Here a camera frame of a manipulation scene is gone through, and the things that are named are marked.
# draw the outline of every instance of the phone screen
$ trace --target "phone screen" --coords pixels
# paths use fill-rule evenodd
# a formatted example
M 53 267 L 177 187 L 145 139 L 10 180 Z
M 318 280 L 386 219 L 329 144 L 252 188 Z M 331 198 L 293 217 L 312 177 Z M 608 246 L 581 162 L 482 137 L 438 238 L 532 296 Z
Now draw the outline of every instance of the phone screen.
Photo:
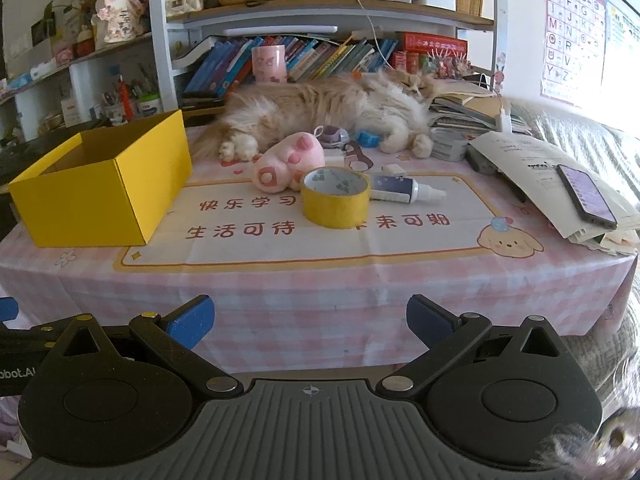
M 591 177 L 584 171 L 574 170 L 568 166 L 558 166 L 580 200 L 584 212 L 616 223 L 611 209 L 600 194 Z

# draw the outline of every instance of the floor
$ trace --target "floor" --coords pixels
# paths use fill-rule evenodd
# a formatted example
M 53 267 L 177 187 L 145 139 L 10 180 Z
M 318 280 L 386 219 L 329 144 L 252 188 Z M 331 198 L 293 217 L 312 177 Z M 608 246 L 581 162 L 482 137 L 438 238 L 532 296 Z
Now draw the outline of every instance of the floor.
M 383 377 L 389 375 L 394 366 L 373 366 L 364 368 L 336 368 L 334 370 L 292 370 L 287 372 L 256 372 L 235 374 L 244 387 L 249 387 L 252 379 L 290 379 L 299 381 L 330 379 L 369 379 L 372 387 Z M 10 480 L 29 463 L 29 460 L 8 450 L 0 450 L 0 480 Z

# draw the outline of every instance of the gray ribbed platform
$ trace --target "gray ribbed platform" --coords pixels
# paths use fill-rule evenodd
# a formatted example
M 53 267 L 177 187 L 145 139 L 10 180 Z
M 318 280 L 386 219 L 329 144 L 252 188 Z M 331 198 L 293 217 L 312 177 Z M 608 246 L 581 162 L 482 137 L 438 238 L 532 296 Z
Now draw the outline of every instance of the gray ribbed platform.
M 39 459 L 16 478 L 570 480 L 471 462 L 441 443 L 414 405 L 380 399 L 364 381 L 256 381 L 239 399 L 208 402 L 180 440 L 152 457 L 101 469 Z

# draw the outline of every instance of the furry keychain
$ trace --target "furry keychain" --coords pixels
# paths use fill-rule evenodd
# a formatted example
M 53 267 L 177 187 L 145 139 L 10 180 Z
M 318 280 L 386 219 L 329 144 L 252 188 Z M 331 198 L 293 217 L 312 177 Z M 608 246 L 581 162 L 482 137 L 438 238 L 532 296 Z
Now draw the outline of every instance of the furry keychain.
M 596 435 L 580 426 L 551 435 L 535 463 L 570 470 L 583 480 L 629 480 L 640 470 L 640 352 L 617 371 L 618 398 L 631 408 L 613 413 Z

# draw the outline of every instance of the tape roll inner core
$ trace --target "tape roll inner core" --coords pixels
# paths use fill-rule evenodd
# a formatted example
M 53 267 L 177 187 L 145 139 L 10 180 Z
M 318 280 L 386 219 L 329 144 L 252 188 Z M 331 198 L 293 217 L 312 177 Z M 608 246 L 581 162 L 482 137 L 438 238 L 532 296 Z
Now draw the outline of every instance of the tape roll inner core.
M 335 196 L 358 195 L 367 189 L 365 177 L 343 168 L 313 170 L 306 175 L 304 183 L 315 192 Z

